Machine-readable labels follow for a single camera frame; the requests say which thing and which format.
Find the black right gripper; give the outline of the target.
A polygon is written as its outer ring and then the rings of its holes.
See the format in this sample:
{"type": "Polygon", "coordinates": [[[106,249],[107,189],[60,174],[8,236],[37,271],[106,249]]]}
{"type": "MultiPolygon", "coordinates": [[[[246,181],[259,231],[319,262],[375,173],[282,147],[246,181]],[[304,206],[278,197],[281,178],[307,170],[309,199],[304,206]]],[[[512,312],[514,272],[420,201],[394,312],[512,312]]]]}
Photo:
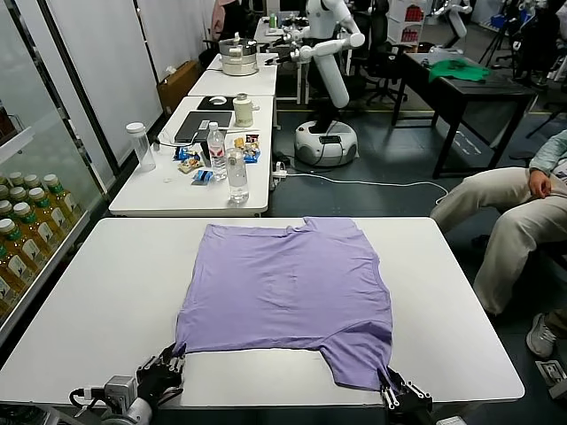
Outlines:
{"type": "Polygon", "coordinates": [[[433,425],[432,397],[393,369],[388,367],[387,372],[388,375],[385,375],[377,370],[380,393],[387,404],[386,423],[433,425]]]}

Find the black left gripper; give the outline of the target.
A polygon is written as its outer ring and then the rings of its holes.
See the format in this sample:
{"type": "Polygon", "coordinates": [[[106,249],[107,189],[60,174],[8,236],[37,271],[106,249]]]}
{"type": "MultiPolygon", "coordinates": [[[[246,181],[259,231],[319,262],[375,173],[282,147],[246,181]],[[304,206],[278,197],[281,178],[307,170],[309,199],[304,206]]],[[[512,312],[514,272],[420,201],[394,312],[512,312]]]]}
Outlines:
{"type": "Polygon", "coordinates": [[[151,356],[136,370],[137,396],[151,406],[158,406],[171,393],[182,387],[185,355],[175,355],[175,344],[164,348],[159,356],[151,356]]]}

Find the person's bare hand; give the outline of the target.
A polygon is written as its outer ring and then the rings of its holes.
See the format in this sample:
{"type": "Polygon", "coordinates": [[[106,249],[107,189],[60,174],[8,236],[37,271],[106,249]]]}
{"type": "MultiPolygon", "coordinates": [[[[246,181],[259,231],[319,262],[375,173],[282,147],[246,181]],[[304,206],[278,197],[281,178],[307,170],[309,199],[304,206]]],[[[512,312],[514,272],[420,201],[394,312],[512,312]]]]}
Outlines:
{"type": "Polygon", "coordinates": [[[551,193],[550,178],[540,170],[530,171],[528,184],[532,195],[536,198],[545,198],[551,193]]]}

